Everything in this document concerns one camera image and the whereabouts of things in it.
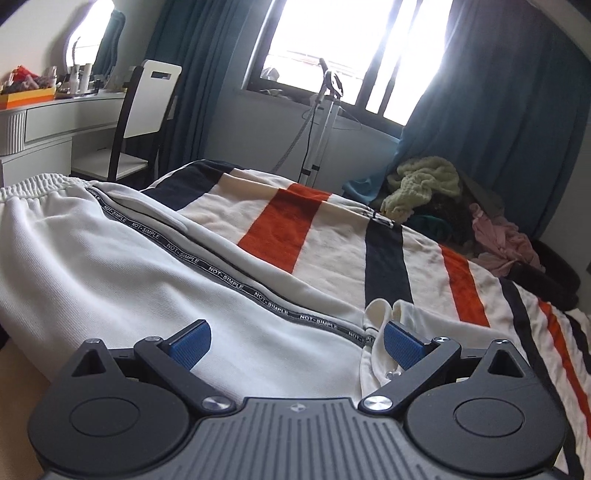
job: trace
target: bright window light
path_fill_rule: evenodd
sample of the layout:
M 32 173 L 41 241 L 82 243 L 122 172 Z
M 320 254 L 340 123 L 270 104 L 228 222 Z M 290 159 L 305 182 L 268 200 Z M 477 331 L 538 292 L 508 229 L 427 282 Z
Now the bright window light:
M 66 50 L 68 67 L 72 67 L 74 62 L 77 65 L 86 65 L 96 61 L 100 42 L 105 36 L 114 9 L 112 0 L 96 0 L 84 21 L 70 36 Z
M 287 0 L 262 77 L 317 92 L 322 83 L 318 60 L 324 58 L 343 82 L 343 101 L 355 104 L 385 35 L 393 1 Z M 424 0 L 413 22 L 417 0 L 402 2 L 365 107 L 368 111 L 406 125 L 439 69 L 451 4 L 452 0 Z M 380 111 L 397 65 L 394 90 Z
M 391 7 L 392 0 L 287 0 L 265 68 L 277 69 L 280 83 L 318 92 L 324 58 L 343 82 L 343 101 L 355 103 Z

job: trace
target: black stripe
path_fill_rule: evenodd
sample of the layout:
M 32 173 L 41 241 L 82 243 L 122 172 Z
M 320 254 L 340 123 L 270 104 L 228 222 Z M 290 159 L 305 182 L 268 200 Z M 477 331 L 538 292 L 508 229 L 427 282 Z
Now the black stripe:
M 4 345 L 6 345 L 6 342 L 8 341 L 9 338 L 10 337 L 6 333 L 6 330 L 4 330 L 2 328 L 2 326 L 0 325 L 0 350 L 2 350 L 2 348 L 4 347 Z
M 577 348 L 581 352 L 581 355 L 583 355 L 585 369 L 587 370 L 587 373 L 591 375 L 591 355 L 589 355 L 589 343 L 587 342 L 587 336 L 581 328 L 580 323 L 576 319 L 571 317 L 568 313 L 565 313 L 565 315 L 569 319 L 570 327 L 573 329 L 573 337 L 577 344 Z
M 548 369 L 544 363 L 538 348 L 535 345 L 534 338 L 531 334 L 531 324 L 530 324 L 530 317 L 527 315 L 527 309 L 523 304 L 523 300 L 521 299 L 521 295 L 517 290 L 515 284 L 507 280 L 505 278 L 500 278 L 501 287 L 503 290 L 503 295 L 511 308 L 511 312 L 513 314 L 513 325 L 515 327 L 515 331 L 519 336 L 519 340 L 521 341 L 521 346 L 527 355 L 527 361 L 530 364 L 530 367 L 538 377 L 538 380 L 542 383 L 546 391 L 550 394 L 550 397 L 556 403 L 558 409 L 564 414 L 564 418 L 566 419 L 566 412 L 564 410 L 564 405 L 560 399 L 560 395 L 556 390 L 556 387 L 552 383 L 550 379 L 550 375 L 548 374 Z M 581 461 L 579 456 L 577 455 L 576 450 L 576 440 L 573 432 L 573 428 L 571 427 L 568 420 L 566 421 L 566 438 L 564 440 L 564 456 L 566 458 L 566 464 L 569 467 L 569 475 L 572 476 L 576 480 L 583 480 L 584 471 L 583 467 L 581 466 Z
M 217 267 L 209 264 L 207 261 L 203 260 L 202 258 L 197 257 L 179 247 L 176 243 L 172 240 L 168 239 L 166 236 L 157 232 L 155 229 L 150 228 L 149 226 L 143 225 L 142 223 L 130 219 L 129 217 L 125 216 L 120 211 L 116 210 L 115 208 L 107 205 L 105 201 L 101 198 L 101 196 L 94 191 L 94 189 L 87 188 L 87 192 L 89 192 L 100 204 L 101 208 L 105 213 L 107 213 L 111 218 L 117 220 L 120 223 L 136 230 L 137 232 L 141 233 L 145 237 L 149 238 L 150 240 L 154 241 L 157 245 L 163 247 L 168 253 L 178 258 L 180 261 L 184 263 L 188 263 L 194 267 L 197 267 L 204 273 L 217 278 L 221 283 L 225 286 L 240 292 L 245 297 L 251 299 L 255 303 L 259 304 L 263 308 L 279 315 L 280 317 L 289 320 L 294 323 L 299 323 L 301 325 L 312 326 L 318 328 L 320 330 L 325 330 L 327 332 L 336 333 L 347 340 L 350 340 L 355 345 L 360 346 L 363 348 L 366 345 L 373 345 L 375 338 L 372 335 L 362 335 L 358 332 L 355 332 L 343 325 L 340 325 L 330 319 L 318 317 L 314 314 L 310 313 L 302 313 L 296 310 L 290 310 L 289 308 L 285 308 L 281 306 L 279 302 L 271 300 L 265 293 L 257 290 L 255 287 L 242 283 L 235 278 L 231 277 L 227 273 L 223 272 Z
M 239 166 L 223 161 L 195 161 L 143 193 L 178 211 L 209 192 L 223 174 L 235 168 L 241 170 Z
M 385 299 L 413 303 L 402 250 L 402 226 L 369 221 L 365 232 L 365 304 Z

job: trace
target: logo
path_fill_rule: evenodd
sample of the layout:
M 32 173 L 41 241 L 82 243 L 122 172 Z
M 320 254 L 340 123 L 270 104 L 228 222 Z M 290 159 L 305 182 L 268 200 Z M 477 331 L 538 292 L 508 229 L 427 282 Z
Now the logo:
M 306 409 L 305 405 L 302 405 L 301 403 L 294 403 L 291 407 L 290 410 L 294 411 L 296 413 L 300 413 L 302 411 L 304 411 Z

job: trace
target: pink clothing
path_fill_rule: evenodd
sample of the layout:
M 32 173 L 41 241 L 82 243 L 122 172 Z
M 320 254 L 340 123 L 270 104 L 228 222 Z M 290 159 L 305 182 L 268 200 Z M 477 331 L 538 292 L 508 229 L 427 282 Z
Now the pink clothing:
M 503 216 L 488 218 L 477 203 L 470 205 L 470 211 L 474 217 L 472 228 L 476 241 L 486 250 L 472 260 L 474 263 L 496 277 L 506 277 L 515 262 L 529 263 L 538 270 L 545 270 L 530 239 L 519 232 L 516 224 Z

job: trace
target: white chair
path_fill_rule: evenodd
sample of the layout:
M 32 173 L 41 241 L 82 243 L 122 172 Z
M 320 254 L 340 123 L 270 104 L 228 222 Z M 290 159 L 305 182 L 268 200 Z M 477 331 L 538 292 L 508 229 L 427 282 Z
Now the white chair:
M 136 67 L 121 108 L 112 148 L 72 159 L 72 172 L 113 182 L 145 169 L 153 176 L 160 139 L 149 161 L 121 153 L 121 148 L 125 138 L 161 131 L 181 71 L 178 65 L 155 60 L 146 60 Z

